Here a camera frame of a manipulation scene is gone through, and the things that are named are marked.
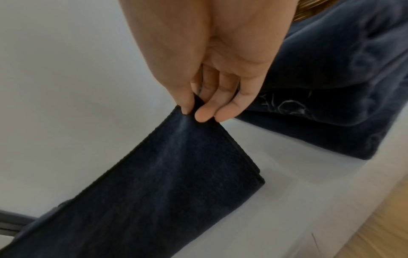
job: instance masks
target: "finger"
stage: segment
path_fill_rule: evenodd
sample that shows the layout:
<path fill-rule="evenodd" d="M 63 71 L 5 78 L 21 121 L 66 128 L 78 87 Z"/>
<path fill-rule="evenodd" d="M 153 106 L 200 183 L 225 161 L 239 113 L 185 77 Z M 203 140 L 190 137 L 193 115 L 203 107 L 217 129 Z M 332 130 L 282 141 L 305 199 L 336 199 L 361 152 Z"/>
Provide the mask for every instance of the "finger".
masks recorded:
<path fill-rule="evenodd" d="M 217 122 L 236 117 L 241 114 L 256 98 L 264 83 L 266 74 L 254 78 L 241 78 L 241 88 L 234 99 L 220 108 L 215 114 Z"/>
<path fill-rule="evenodd" d="M 220 73 L 220 84 L 211 99 L 195 113 L 198 122 L 205 122 L 214 117 L 218 109 L 225 106 L 234 97 L 239 77 L 234 74 Z"/>
<path fill-rule="evenodd" d="M 211 66 L 203 65 L 203 83 L 200 98 L 207 103 L 218 87 L 219 71 Z"/>
<path fill-rule="evenodd" d="M 198 69 L 197 73 L 194 75 L 193 79 L 190 82 L 191 88 L 193 92 L 198 96 L 201 90 L 201 82 L 202 82 L 202 68 Z"/>
<path fill-rule="evenodd" d="M 174 101 L 181 107 L 181 112 L 187 115 L 194 108 L 194 93 L 190 85 L 167 88 Z"/>

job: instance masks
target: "wooden floor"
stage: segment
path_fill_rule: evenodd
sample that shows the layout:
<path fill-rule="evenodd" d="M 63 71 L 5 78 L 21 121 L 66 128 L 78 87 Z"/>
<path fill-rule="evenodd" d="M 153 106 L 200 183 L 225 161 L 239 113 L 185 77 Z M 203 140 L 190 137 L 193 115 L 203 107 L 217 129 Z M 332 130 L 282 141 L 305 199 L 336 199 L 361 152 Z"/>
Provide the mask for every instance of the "wooden floor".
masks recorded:
<path fill-rule="evenodd" d="M 336 258 L 408 258 L 408 177 L 392 191 Z"/>

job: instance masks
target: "hand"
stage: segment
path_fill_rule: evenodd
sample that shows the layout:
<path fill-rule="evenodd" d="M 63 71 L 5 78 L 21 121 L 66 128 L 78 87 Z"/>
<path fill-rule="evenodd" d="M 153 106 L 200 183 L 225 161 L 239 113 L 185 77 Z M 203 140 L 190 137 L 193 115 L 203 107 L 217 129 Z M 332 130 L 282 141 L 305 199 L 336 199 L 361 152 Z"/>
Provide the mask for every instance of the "hand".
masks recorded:
<path fill-rule="evenodd" d="M 195 114 L 199 122 L 213 116 L 225 121 L 251 104 L 297 5 L 297 0 L 120 2 L 150 70 L 182 112 L 192 110 L 193 92 L 206 103 Z"/>

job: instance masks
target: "dark blue towel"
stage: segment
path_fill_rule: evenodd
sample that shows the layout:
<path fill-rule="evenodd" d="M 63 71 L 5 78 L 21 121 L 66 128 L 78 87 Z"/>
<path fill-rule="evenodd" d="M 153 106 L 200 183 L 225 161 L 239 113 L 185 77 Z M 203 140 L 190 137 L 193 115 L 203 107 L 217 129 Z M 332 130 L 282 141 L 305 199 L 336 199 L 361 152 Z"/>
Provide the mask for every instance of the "dark blue towel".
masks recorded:
<path fill-rule="evenodd" d="M 408 100 L 408 1 L 340 0 L 294 23 L 239 118 L 369 159 Z"/>
<path fill-rule="evenodd" d="M 0 257 L 168 258 L 263 184 L 257 166 L 219 123 L 197 123 L 177 107 L 124 159 L 38 220 Z"/>

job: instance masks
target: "golden metal object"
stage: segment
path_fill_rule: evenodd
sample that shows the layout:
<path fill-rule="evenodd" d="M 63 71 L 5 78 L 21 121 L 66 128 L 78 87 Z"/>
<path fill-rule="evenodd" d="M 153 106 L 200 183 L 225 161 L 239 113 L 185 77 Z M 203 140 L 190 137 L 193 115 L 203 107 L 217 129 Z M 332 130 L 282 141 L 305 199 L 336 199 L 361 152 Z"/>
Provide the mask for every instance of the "golden metal object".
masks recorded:
<path fill-rule="evenodd" d="M 294 22 L 305 20 L 332 7 L 339 0 L 299 0 Z"/>

